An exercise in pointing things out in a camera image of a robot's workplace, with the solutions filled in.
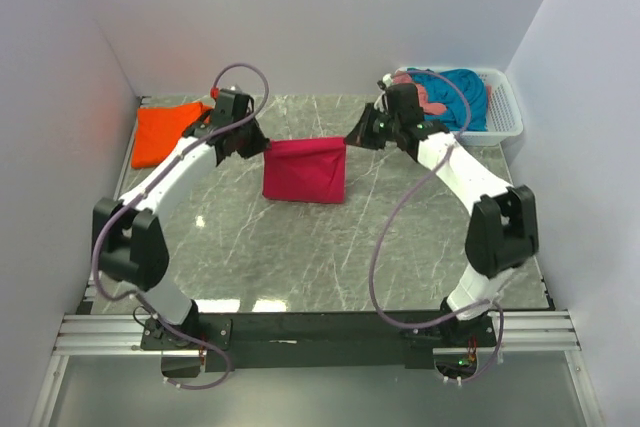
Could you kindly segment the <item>magenta t shirt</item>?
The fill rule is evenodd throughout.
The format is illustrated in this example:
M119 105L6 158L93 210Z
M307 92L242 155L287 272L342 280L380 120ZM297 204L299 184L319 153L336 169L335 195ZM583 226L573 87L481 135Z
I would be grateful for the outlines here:
M264 152L262 194L269 200L341 204L345 192L342 137L272 141Z

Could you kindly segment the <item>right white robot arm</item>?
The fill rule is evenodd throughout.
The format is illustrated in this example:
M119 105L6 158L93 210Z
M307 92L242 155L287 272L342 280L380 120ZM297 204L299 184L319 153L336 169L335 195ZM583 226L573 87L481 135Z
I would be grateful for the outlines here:
M467 266L456 287L444 299L440 316L409 323L376 313L405 330L439 325L444 342L460 346L474 333L472 319L497 305L515 271L539 250L536 200L526 186L514 187L486 169L461 145L459 132L442 122L426 120L418 91L410 83L383 88L379 99L366 104L357 125L346 136L350 146L382 149L393 142L428 178L439 178L469 214L465 239Z

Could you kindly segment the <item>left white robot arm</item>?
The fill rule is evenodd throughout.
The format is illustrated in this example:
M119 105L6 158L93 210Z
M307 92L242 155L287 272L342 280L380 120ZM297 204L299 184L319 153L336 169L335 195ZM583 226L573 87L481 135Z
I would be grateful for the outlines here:
M256 120L256 103L237 89L221 89L213 108L182 133L171 153L135 188L118 199L101 199L92 217L92 274L129 285L116 302L134 297L159 321L164 336L186 349L199 339L199 310L171 280L163 226L172 211L207 173L233 155L247 159L264 152L269 140Z

